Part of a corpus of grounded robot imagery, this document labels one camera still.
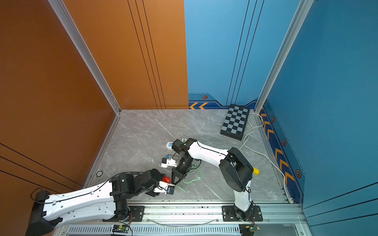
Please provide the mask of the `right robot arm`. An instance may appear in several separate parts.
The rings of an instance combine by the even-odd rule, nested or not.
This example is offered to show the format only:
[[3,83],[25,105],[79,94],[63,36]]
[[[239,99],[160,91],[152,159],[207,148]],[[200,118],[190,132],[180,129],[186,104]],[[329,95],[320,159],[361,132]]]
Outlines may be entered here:
[[185,142],[177,139],[168,143],[167,147],[180,156],[179,164],[173,167],[171,172],[174,184],[185,179],[194,160],[219,167],[225,182],[234,190],[236,217],[242,221],[253,219],[251,182],[253,175],[259,175],[260,170],[254,168],[239,149],[235,147],[229,150],[218,149],[204,145],[192,138]]

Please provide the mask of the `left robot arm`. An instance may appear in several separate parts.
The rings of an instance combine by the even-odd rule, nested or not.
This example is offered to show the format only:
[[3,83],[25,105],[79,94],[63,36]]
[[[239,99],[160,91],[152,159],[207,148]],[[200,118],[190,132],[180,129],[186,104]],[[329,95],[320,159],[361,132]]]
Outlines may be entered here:
[[32,197],[27,236],[44,236],[57,227],[82,221],[117,222],[133,216],[128,200],[169,191],[169,179],[157,169],[122,172],[95,186],[63,194],[40,191]]

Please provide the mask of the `red electric shaver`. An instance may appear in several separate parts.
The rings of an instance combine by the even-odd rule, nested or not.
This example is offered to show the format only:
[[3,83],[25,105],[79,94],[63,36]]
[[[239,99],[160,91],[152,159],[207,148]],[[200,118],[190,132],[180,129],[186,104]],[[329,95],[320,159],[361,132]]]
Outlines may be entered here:
[[167,183],[167,184],[171,184],[171,178],[165,176],[165,177],[162,178],[162,182]]

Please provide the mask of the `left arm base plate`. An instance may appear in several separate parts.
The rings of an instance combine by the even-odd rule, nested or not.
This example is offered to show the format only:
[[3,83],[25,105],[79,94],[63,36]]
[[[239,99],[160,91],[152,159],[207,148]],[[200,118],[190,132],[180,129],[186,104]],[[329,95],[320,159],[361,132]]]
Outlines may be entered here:
[[103,222],[142,222],[144,216],[145,207],[144,206],[127,206],[125,209],[115,210],[114,216],[110,219],[103,219]]

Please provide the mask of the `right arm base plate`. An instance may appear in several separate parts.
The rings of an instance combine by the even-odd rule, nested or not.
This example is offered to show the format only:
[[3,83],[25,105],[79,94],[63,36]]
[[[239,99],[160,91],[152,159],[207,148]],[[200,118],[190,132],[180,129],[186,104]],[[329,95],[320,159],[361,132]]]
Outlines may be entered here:
[[222,206],[222,219],[224,222],[245,221],[262,222],[263,216],[260,206],[250,205],[247,211],[242,211],[236,206]]

